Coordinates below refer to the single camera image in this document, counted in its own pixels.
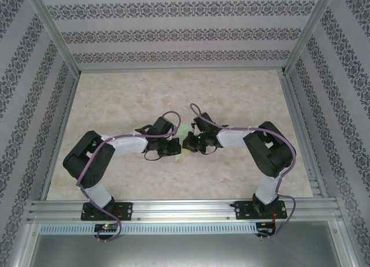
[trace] enclosure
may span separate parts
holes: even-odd
[[[370,266],[370,0],[0,3],[0,266]],[[89,130],[130,133],[168,110],[190,127],[191,102],[291,142],[292,219],[268,241],[254,234],[270,219],[237,218],[261,177],[246,149],[130,154],[102,179],[130,221],[98,243],[104,222],[81,220],[63,159]]]

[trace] marble floor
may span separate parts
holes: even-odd
[[[148,72],[82,74],[48,194],[49,200],[82,199],[62,161],[89,130],[101,135],[129,133],[153,124],[167,110],[183,124],[194,118],[195,102],[213,121],[234,127],[273,122],[297,150],[297,164],[281,194],[310,197],[304,163],[276,71]],[[177,123],[176,116],[168,119]],[[143,154],[113,159],[103,177],[115,199],[251,198],[260,171],[246,149],[218,149],[212,155],[184,151],[159,161]]]

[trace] patterned wallpaper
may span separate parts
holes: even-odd
[[[82,70],[283,66],[317,0],[43,0]]]
[[[0,1],[0,266],[40,198],[75,79],[28,0]]]
[[[360,266],[370,266],[370,0],[332,0],[290,73]]]

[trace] black cable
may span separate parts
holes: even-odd
[[[214,151],[213,151],[213,152],[211,152],[211,153],[203,153],[203,152],[201,152],[201,154],[203,154],[203,155],[209,155],[209,154],[214,153],[217,149],[218,149],[218,147],[216,147],[216,148],[214,149]]]
[[[162,158],[162,156],[159,156],[158,158],[156,158],[156,159],[147,159],[146,158],[146,154],[149,152],[149,150],[146,152],[146,153],[144,153],[144,159],[145,160],[147,160],[147,161],[157,161],[157,160],[159,160],[159,159],[161,159]]]

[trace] perforated metal strip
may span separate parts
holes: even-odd
[[[95,224],[43,224],[40,235],[92,235]],[[124,235],[191,235],[257,233],[254,222],[208,224],[123,224]]]

